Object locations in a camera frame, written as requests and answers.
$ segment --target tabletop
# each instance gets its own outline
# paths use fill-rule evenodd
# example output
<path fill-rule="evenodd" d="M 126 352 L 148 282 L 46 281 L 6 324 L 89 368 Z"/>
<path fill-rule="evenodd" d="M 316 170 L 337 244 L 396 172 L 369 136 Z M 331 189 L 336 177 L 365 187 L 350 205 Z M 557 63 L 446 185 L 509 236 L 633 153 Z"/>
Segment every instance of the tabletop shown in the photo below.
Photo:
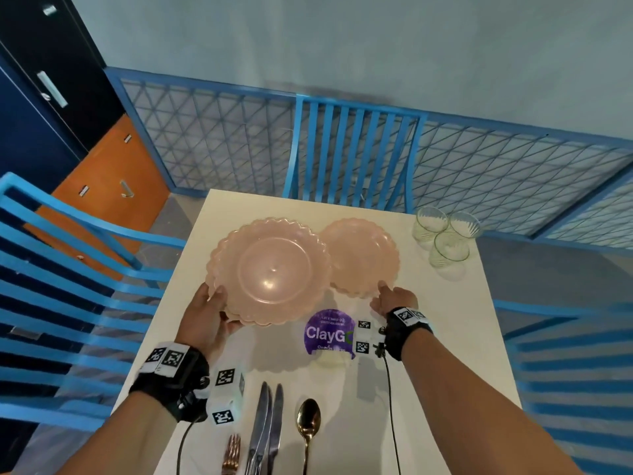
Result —
<path fill-rule="evenodd" d="M 186 306 L 205 278 L 206 263 L 218 241 L 246 223 L 269 216 L 297 220 L 316 232 L 340 218 L 365 218 L 384 228 L 400 251 L 396 284 L 418 296 L 420 309 L 431 321 L 437 337 L 455 356 L 520 406 L 474 241 L 470 242 L 471 255 L 465 262 L 451 270 L 438 271 L 428 263 L 429 252 L 411 236 L 413 215 L 219 190 L 211 190 L 204 202 L 117 405 L 154 346 L 173 340 Z M 332 290 L 312 313 L 324 308 L 338 308 L 354 319 L 377 320 L 368 299 L 349 298 Z M 318 401 L 322 416 L 321 430 L 310 449 L 311 475 L 397 472 L 384 360 L 356 357 L 344 367 L 319 363 L 303 345 L 303 330 L 312 313 L 281 326 L 245 327 L 229 339 L 219 363 L 237 359 L 246 369 L 242 418 L 229 426 L 214 426 L 211 421 L 196 424 L 183 449 L 183 475 L 219 473 L 226 442 L 233 432 L 242 436 L 238 474 L 244 473 L 263 381 L 272 386 L 273 392 L 277 383 L 284 387 L 283 428 L 275 475 L 296 474 L 302 469 L 303 439 L 294 420 L 306 398 Z M 402 472 L 448 474 L 404 367 L 391 357 L 387 360 Z M 178 424 L 156 474 L 175 472 L 178 445 L 186 427 L 185 422 Z"/>

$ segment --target forearm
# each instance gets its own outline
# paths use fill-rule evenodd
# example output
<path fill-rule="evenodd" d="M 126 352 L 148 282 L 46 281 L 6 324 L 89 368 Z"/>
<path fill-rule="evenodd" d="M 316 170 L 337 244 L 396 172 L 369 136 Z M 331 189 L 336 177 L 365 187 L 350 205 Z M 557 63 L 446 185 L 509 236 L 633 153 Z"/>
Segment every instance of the forearm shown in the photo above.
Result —
<path fill-rule="evenodd" d="M 136 391 L 58 475 L 151 475 L 175 428 L 176 420 L 166 408 Z"/>
<path fill-rule="evenodd" d="M 413 332 L 402 361 L 452 475 L 581 475 L 542 427 L 430 332 Z"/>

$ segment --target purple label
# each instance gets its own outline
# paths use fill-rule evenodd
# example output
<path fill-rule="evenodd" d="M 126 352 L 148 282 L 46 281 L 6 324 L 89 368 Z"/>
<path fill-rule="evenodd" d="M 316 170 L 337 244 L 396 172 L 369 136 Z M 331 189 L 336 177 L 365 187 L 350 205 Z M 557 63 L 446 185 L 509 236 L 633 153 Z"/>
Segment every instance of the purple label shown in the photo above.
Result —
<path fill-rule="evenodd" d="M 317 311 L 308 320 L 303 341 L 308 353 L 315 350 L 349 351 L 352 358 L 352 339 L 354 337 L 354 320 L 340 310 L 329 308 Z"/>

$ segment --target knife blade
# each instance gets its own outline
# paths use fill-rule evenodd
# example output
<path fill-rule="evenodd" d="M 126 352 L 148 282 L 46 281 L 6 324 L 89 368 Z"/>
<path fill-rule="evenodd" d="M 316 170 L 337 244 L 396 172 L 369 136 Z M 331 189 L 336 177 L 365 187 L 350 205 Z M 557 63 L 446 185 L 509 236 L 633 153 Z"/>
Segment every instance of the knife blade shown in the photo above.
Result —
<path fill-rule="evenodd" d="M 268 406 L 272 402 L 270 401 L 270 388 L 266 382 L 261 384 L 261 390 L 259 391 L 259 401 L 257 402 L 257 411 L 255 412 L 255 422 L 253 423 L 253 433 L 251 434 L 251 441 L 248 447 L 248 458 L 246 459 L 246 475 L 251 473 L 253 468 L 253 459 L 257 452 L 257 446 L 259 445 L 259 439 L 264 431 L 264 425 L 266 424 L 266 415 L 268 413 Z"/>
<path fill-rule="evenodd" d="M 270 436 L 270 424 L 273 419 L 273 392 L 268 387 L 268 408 L 266 410 L 266 422 L 264 423 L 264 430 L 261 433 L 259 444 L 257 445 L 257 451 L 255 454 L 255 461 L 253 463 L 255 467 L 255 475 L 259 475 L 261 472 L 261 463 L 264 460 L 264 453 L 268 444 L 268 437 Z"/>
<path fill-rule="evenodd" d="M 272 423 L 270 425 L 270 439 L 268 441 L 268 475 L 273 473 L 275 457 L 279 453 L 279 440 L 281 437 L 281 421 L 284 414 L 284 387 L 277 384 L 275 390 L 275 403 L 273 404 Z"/>

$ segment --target wire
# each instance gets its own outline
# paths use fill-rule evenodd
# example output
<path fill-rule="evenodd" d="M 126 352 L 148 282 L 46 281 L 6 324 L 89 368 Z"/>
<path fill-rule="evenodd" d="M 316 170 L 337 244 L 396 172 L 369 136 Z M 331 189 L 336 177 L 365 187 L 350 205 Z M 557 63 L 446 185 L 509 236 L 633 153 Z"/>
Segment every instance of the wire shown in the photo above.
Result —
<path fill-rule="evenodd" d="M 182 440 L 180 440 L 180 446 L 178 447 L 178 458 L 176 460 L 176 475 L 180 475 L 180 455 L 182 455 L 182 447 L 185 445 L 185 439 L 187 437 L 187 433 L 191 430 L 191 427 L 194 426 L 194 423 L 197 422 L 197 419 L 189 424 L 187 429 L 185 430 L 185 434 L 182 436 Z"/>
<path fill-rule="evenodd" d="M 396 462 L 398 463 L 398 474 L 402 475 L 402 472 L 400 471 L 400 457 L 398 456 L 398 442 L 396 442 L 396 430 L 394 429 L 394 413 L 392 409 L 393 403 L 391 401 L 391 376 L 389 375 L 389 365 L 387 365 L 387 355 L 383 354 L 382 359 L 385 361 L 385 368 L 387 369 L 387 386 L 389 387 L 389 418 L 391 418 L 391 433 L 394 437 L 394 448 L 396 449 Z"/>

